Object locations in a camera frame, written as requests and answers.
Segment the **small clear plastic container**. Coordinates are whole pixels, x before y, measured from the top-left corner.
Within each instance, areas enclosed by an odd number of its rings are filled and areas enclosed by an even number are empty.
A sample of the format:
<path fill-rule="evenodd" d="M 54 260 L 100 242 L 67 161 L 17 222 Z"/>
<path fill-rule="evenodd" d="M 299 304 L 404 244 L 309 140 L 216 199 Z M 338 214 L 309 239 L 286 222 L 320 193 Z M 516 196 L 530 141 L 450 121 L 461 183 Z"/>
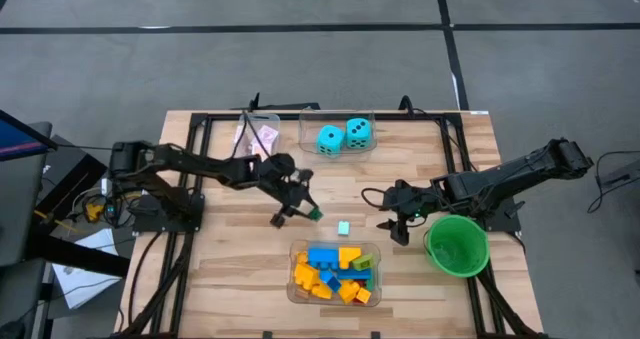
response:
<path fill-rule="evenodd" d="M 254 155 L 251 152 L 251 145 L 255 142 L 262 145 L 258 132 L 263 125 L 268 125 L 279 132 L 279 137 L 276 145 L 271 152 L 271 155 L 274 155 L 278 150 L 278 143 L 280 139 L 280 118 L 276 114 L 241 114 L 238 125 L 244 125 L 246 127 L 246 131 L 242 137 L 242 140 L 237 144 L 232 144 L 232 156 L 233 157 L 241 157 Z"/>

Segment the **cyan foam die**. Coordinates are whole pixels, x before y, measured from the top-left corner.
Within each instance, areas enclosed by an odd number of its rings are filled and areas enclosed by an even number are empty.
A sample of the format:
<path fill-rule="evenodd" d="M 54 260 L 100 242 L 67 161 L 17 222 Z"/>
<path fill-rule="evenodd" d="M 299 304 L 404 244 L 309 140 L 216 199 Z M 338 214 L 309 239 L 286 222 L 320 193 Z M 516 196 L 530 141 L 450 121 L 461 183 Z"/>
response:
<path fill-rule="evenodd" d="M 341 154 L 345 134 L 337 126 L 325 125 L 316 137 L 316 151 L 329 157 L 337 157 Z"/>
<path fill-rule="evenodd" d="M 365 149 L 371 145 L 371 124 L 364 118 L 349 119 L 346 123 L 346 145 L 350 149 Z"/>

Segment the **yellow sloped toy block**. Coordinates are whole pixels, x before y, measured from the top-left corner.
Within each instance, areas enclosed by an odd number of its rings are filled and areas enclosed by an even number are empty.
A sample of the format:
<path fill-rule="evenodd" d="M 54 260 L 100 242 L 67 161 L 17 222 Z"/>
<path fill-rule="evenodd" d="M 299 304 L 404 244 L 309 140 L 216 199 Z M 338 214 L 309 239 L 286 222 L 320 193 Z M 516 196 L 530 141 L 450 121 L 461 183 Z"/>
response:
<path fill-rule="evenodd" d="M 339 268 L 346 270 L 350 267 L 350 263 L 362 255 L 360 247 L 341 246 L 339 248 Z"/>

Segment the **blue sloped toy block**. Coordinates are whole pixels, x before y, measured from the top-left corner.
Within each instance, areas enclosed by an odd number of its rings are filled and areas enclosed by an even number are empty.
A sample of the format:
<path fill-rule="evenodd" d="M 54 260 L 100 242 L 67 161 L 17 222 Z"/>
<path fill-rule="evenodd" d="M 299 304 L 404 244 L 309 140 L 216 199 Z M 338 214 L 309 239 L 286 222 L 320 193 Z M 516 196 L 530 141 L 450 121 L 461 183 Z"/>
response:
<path fill-rule="evenodd" d="M 342 283 L 337 276 L 330 270 L 322 270 L 319 273 L 320 280 L 326 284 L 333 292 L 338 292 Z"/>

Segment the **black monitor blue screen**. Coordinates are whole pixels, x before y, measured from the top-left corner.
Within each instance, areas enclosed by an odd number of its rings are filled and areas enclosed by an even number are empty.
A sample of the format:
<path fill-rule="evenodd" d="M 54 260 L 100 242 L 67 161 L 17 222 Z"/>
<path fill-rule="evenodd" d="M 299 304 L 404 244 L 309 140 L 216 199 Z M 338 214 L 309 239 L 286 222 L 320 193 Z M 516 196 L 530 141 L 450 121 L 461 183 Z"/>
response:
<path fill-rule="evenodd" d="M 0 162 L 56 151 L 48 136 L 0 110 Z"/>

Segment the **clear plastic bin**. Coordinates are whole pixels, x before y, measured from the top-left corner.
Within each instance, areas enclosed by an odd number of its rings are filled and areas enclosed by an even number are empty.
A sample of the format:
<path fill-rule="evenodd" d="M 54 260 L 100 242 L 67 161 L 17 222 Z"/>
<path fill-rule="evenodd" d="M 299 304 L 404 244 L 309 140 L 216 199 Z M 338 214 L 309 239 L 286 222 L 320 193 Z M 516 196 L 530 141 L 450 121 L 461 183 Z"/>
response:
<path fill-rule="evenodd" d="M 360 247 L 361 251 L 362 251 L 362 255 L 364 255 L 364 254 L 373 254 L 374 255 L 374 264 L 373 264 L 373 267 L 371 268 L 371 270 L 372 270 L 372 278 L 375 281 L 375 285 L 374 285 L 374 291 L 371 292 L 371 297 L 369 299 L 369 302 L 367 304 L 362 304 L 362 303 L 358 303 L 354 299 L 351 303 L 344 304 L 343 301 L 341 300 L 340 296 L 338 295 L 338 292 L 333 292 L 332 298 L 330 300 L 326 300 L 326 299 L 321 299 L 321 298 L 317 298 L 317 297 L 313 296 L 311 294 L 311 290 L 308 291 L 309 292 L 309 299 L 308 300 L 301 300 L 299 298 L 296 298 L 295 297 L 295 290 L 297 288 L 303 289 L 301 286 L 297 285 L 295 283 L 295 280 L 294 280 L 294 270 L 295 270 L 296 264 L 298 263 L 297 262 L 297 254 L 299 252 L 303 252 L 303 251 L 306 251 L 308 253 L 308 250 L 310 248 L 314 248 L 314 247 L 332 248 L 332 249 L 338 249 L 339 250 L 339 248 L 341 246 Z M 290 261 L 290 275 L 289 275 L 289 282 L 287 284 L 286 291 L 287 291 L 288 298 L 294 303 L 297 303 L 297 304 L 318 304 L 318 305 L 342 305 L 342 306 L 356 306 L 356 307 L 374 307 L 381 301 L 381 298 L 382 298 L 381 278 L 380 278 L 381 252 L 380 252 L 379 248 L 376 245 L 372 244 L 372 243 L 297 240 L 297 241 L 293 242 L 293 244 L 290 247 L 289 261 Z M 340 268 L 338 268 L 337 270 L 330 270 L 330 271 L 332 271 L 336 275 L 338 270 L 340 270 Z M 358 282 L 360 284 L 360 288 L 367 289 L 366 288 L 366 280 L 353 280 L 353 281 Z"/>
<path fill-rule="evenodd" d="M 350 149 L 346 145 L 346 123 L 349 119 L 364 118 L 371 124 L 372 129 L 372 142 L 368 148 L 365 149 Z M 341 154 L 337 157 L 329 157 L 319 154 L 316 151 L 316 137 L 325 125 L 333 125 L 341 128 L 345 134 Z M 364 155 L 365 153 L 373 151 L 377 147 L 376 137 L 376 121 L 375 115 L 372 111 L 366 110 L 312 110 L 303 109 L 299 115 L 299 146 L 308 153 L 321 155 L 328 159 L 338 159 L 341 157 L 355 158 L 356 156 Z"/>

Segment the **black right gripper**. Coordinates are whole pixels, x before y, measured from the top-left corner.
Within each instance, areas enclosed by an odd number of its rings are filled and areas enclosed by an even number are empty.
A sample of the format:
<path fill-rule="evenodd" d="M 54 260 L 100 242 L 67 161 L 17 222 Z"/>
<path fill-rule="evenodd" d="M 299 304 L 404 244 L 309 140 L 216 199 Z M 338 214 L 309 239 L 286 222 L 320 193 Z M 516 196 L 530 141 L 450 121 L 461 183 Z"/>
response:
<path fill-rule="evenodd" d="M 376 225 L 378 229 L 392 230 L 392 240 L 401 246 L 409 244 L 409 231 L 405 223 L 440 210 L 440 198 L 432 187 L 412 186 L 404 180 L 385 190 L 383 207 L 396 214 L 397 221 L 388 219 Z"/>

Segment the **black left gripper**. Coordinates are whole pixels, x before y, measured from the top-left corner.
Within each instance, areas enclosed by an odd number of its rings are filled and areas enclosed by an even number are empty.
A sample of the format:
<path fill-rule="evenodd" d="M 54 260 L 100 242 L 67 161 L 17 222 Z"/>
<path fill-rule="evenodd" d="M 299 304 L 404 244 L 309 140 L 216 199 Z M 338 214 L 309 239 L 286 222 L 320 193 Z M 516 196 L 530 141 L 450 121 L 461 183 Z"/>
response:
<path fill-rule="evenodd" d="M 315 208 L 315 202 L 310 195 L 312 177 L 312 170 L 299 169 L 289 176 L 281 176 L 272 182 L 272 197 L 282 205 L 270 220 L 273 227 L 281 228 L 286 223 L 288 213 L 304 218 L 311 217 Z"/>

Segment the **white paper sheet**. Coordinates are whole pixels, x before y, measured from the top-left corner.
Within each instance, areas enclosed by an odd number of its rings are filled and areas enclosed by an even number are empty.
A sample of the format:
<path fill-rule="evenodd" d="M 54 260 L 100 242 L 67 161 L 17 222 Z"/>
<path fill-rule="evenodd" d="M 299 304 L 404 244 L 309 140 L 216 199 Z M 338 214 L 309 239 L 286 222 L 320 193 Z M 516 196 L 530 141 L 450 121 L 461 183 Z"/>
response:
<path fill-rule="evenodd" d="M 79 239 L 75 244 L 118 256 L 113 230 L 110 228 Z M 119 276 L 91 272 L 67 265 L 53 264 L 52 267 L 69 309 L 79 308 L 121 280 Z"/>

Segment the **green plastic bucket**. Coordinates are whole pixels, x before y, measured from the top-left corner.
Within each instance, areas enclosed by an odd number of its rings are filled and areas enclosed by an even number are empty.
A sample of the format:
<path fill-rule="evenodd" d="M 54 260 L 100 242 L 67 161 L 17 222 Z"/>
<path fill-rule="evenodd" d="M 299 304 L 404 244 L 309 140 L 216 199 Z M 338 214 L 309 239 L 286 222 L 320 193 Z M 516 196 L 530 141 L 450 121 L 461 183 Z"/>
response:
<path fill-rule="evenodd" d="M 435 267 L 458 278 L 476 276 L 490 259 L 486 231 L 466 216 L 438 218 L 425 233 L 423 244 Z"/>

